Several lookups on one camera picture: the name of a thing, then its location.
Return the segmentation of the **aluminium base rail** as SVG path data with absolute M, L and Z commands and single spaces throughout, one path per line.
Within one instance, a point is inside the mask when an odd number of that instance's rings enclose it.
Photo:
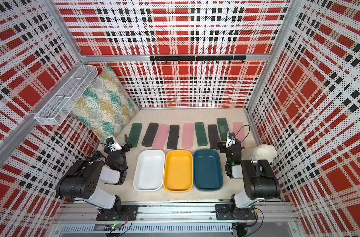
M 137 210 L 129 210 L 129 218 L 134 224 L 140 223 L 203 223 L 203 222 L 292 222 L 298 217 L 289 202 L 258 202 L 245 215 L 232 215 L 226 200 L 187 201 L 187 202 L 135 202 Z M 99 210 L 87 204 L 76 202 L 64 204 L 54 218 L 54 223 L 118 223 L 126 217 L 107 214 L 106 219 L 98 219 Z

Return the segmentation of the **white storage tray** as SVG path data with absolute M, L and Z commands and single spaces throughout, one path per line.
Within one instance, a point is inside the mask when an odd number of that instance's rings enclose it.
M 146 150 L 139 154 L 133 179 L 136 191 L 154 192 L 161 189 L 165 158 L 165 153 L 161 150 Z

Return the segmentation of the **pink pencil case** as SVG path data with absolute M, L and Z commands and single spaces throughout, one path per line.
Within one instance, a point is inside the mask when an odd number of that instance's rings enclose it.
M 192 149 L 193 138 L 194 138 L 194 124 L 185 123 L 183 126 L 183 133 L 182 133 L 182 148 Z
M 246 146 L 246 141 L 244 141 L 243 139 L 245 138 L 245 130 L 244 128 L 242 128 L 244 126 L 244 124 L 242 122 L 234 122 L 233 123 L 233 132 L 236 135 L 236 139 L 241 141 L 241 147 L 245 147 Z
M 164 145 L 167 141 L 169 134 L 170 126 L 167 124 L 161 124 L 158 128 L 157 134 L 155 136 L 152 148 L 154 150 L 163 150 Z

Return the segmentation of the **black pencil case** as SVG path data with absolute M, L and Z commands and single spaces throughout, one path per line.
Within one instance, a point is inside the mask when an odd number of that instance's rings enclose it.
M 179 131 L 180 126 L 172 124 L 170 126 L 168 141 L 167 141 L 167 149 L 176 150 L 178 147 L 178 139 L 179 139 Z
M 147 131 L 143 137 L 142 143 L 141 145 L 144 147 L 152 147 L 157 130 L 159 128 L 159 124 L 158 123 L 150 123 Z
M 217 149 L 218 143 L 220 142 L 218 129 L 216 124 L 208 125 L 208 135 L 211 149 Z

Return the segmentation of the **white plush seal toy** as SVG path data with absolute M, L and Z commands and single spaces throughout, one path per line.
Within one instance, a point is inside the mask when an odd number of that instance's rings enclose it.
M 242 152 L 242 160 L 267 160 L 270 164 L 273 163 L 275 157 L 278 156 L 278 153 L 274 146 L 262 144 L 257 147 L 245 149 Z

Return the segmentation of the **patterned throw pillow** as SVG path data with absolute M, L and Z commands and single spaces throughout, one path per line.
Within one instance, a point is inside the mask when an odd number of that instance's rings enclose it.
M 139 107 L 107 65 L 80 96 L 70 115 L 105 141 L 118 136 L 138 112 Z

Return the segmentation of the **teal storage tray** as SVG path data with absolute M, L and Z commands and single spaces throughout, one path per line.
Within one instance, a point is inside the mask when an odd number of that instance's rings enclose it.
M 223 186 L 220 156 L 217 151 L 201 149 L 193 155 L 193 179 L 200 191 L 217 191 Z

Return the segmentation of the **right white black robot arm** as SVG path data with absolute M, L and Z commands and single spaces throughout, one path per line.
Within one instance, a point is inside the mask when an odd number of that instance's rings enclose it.
M 255 204 L 280 197 L 280 185 L 271 168 L 277 151 L 262 144 L 244 149 L 240 144 L 219 142 L 217 149 L 226 155 L 225 173 L 229 178 L 242 179 L 244 189 L 233 194 L 228 204 L 215 206 L 218 220 L 257 220 Z

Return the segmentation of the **yellow storage tray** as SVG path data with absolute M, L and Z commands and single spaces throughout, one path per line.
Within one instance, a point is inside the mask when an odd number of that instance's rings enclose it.
M 170 151 L 166 156 L 164 187 L 169 192 L 187 192 L 193 186 L 193 156 L 186 150 Z

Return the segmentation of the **black hook rail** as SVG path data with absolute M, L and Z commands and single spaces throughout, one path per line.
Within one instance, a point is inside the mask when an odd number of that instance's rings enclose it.
M 246 55 L 222 55 L 222 56 L 150 56 L 149 59 L 151 62 L 170 62 L 170 61 L 245 61 L 247 58 Z

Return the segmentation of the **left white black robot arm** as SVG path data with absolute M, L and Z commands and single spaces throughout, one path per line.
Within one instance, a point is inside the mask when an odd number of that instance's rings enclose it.
M 118 195 L 98 186 L 122 185 L 127 176 L 126 153 L 133 144 L 125 135 L 125 145 L 119 145 L 114 136 L 106 139 L 104 156 L 95 151 L 85 160 L 76 161 L 56 185 L 56 194 L 72 201 L 84 201 L 97 207 L 97 221 L 134 221 L 138 205 L 123 205 Z

